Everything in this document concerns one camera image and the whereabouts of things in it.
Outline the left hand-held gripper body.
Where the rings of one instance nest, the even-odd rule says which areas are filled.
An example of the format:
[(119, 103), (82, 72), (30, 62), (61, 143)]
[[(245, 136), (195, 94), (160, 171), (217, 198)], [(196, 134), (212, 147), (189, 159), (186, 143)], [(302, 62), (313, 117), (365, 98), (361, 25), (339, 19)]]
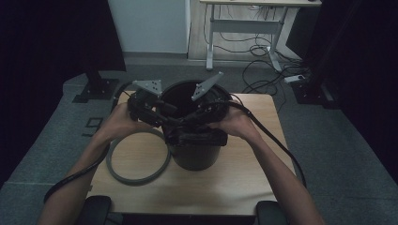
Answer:
[(137, 88), (128, 99), (131, 119), (141, 120), (150, 126), (159, 126), (161, 116), (153, 108), (160, 102), (161, 80), (133, 81), (131, 84)]

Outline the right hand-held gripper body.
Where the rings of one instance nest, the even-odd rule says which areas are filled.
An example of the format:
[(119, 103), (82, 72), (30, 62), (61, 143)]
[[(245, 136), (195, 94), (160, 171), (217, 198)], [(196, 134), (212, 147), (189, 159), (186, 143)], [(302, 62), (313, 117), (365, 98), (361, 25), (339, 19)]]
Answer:
[(197, 83), (191, 96), (191, 101), (198, 109), (204, 109), (205, 118), (213, 118), (215, 122), (221, 121), (228, 111), (227, 103), (231, 99), (230, 94), (218, 85), (218, 80), (223, 76), (222, 72)]

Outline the black plastic trash bin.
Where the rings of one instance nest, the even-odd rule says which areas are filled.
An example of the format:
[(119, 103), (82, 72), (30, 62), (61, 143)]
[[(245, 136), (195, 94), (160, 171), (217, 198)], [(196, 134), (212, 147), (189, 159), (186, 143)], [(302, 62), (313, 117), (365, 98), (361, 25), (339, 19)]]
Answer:
[[(199, 83), (198, 80), (179, 82), (163, 92), (161, 100), (177, 107), (177, 111), (173, 114), (161, 113), (165, 117), (176, 120), (172, 125), (163, 126), (191, 126), (190, 124), (181, 124), (180, 120), (197, 109), (196, 104), (191, 101), (197, 83)], [(202, 171), (212, 166), (221, 149), (221, 146), (172, 146), (167, 143), (166, 145), (176, 164), (189, 171)]]

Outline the person's right hand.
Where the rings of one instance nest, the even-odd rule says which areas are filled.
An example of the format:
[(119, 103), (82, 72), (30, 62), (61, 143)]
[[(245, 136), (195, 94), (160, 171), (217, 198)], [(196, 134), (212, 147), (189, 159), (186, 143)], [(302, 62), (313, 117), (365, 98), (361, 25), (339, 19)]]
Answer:
[(207, 126), (221, 129), (227, 134), (239, 137), (247, 142), (261, 137), (252, 120), (242, 110), (234, 107), (229, 108), (223, 120), (209, 123)]

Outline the person's left hand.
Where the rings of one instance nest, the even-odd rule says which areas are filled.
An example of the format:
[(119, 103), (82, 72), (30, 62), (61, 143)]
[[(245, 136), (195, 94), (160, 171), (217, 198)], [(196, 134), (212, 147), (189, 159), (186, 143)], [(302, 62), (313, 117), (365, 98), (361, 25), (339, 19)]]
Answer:
[(133, 121), (130, 118), (128, 104), (121, 103), (113, 109), (98, 134), (103, 140), (113, 141), (147, 129), (151, 129), (151, 126), (144, 122)]

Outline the white cabinet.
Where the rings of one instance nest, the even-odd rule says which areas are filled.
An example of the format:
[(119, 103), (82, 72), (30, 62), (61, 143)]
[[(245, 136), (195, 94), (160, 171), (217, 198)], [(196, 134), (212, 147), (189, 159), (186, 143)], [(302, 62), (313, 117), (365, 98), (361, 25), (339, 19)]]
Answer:
[(189, 49), (190, 0), (108, 0), (124, 53), (176, 53)]

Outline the black curtain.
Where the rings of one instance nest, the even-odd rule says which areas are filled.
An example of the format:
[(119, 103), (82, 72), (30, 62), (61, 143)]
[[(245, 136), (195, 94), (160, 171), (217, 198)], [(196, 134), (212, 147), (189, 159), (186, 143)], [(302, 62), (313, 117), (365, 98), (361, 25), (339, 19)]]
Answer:
[(0, 0), (0, 188), (85, 63), (126, 69), (108, 0)]
[(398, 0), (337, 1), (327, 108), (343, 111), (398, 184)]

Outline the black stand with base plate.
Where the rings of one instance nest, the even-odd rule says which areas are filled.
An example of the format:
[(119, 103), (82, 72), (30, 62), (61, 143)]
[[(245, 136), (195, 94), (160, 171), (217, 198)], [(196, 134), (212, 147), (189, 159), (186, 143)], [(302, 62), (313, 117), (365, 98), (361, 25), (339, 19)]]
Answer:
[(310, 72), (307, 82), (292, 86), (297, 102), (328, 107), (328, 92), (324, 92), (322, 85), (330, 74), (330, 59), (341, 20), (334, 15), (337, 0), (320, 1), (320, 7), (299, 9), (288, 38), (288, 47), (298, 53), (303, 59), (301, 64)]
[(83, 64), (84, 74), (87, 83), (84, 90), (76, 95), (73, 103), (87, 103), (91, 99), (110, 100), (118, 85), (118, 79), (102, 78), (100, 75), (101, 68), (97, 68), (92, 64)]

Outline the white metal frame desk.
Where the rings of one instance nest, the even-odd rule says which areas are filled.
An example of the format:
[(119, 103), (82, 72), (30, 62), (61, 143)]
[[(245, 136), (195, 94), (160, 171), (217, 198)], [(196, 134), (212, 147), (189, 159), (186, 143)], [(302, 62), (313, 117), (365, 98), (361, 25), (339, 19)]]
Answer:
[[(200, 0), (202, 4), (210, 5), (209, 19), (209, 40), (207, 44), (206, 69), (213, 69), (213, 34), (218, 33), (237, 33), (237, 34), (269, 34), (274, 38), (268, 46), (268, 57), (272, 67), (276, 71), (281, 71), (281, 66), (277, 59), (276, 47), (283, 30), (284, 21), (290, 8), (318, 8), (321, 0)], [(232, 6), (263, 6), (281, 8), (282, 15), (278, 21), (244, 21), (235, 19), (216, 19), (215, 7), (221, 5)]]

